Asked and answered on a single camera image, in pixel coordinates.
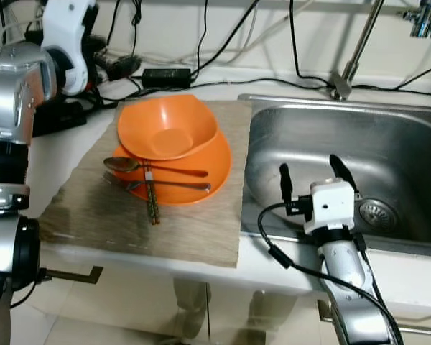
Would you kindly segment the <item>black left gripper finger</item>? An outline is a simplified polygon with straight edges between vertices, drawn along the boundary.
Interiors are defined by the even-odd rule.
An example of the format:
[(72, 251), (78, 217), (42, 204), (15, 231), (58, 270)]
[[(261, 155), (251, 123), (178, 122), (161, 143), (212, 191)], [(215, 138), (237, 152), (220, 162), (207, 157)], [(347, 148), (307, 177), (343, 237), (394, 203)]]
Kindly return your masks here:
[(142, 59), (136, 55), (117, 57), (101, 57), (101, 69), (108, 80), (130, 78), (142, 65)]

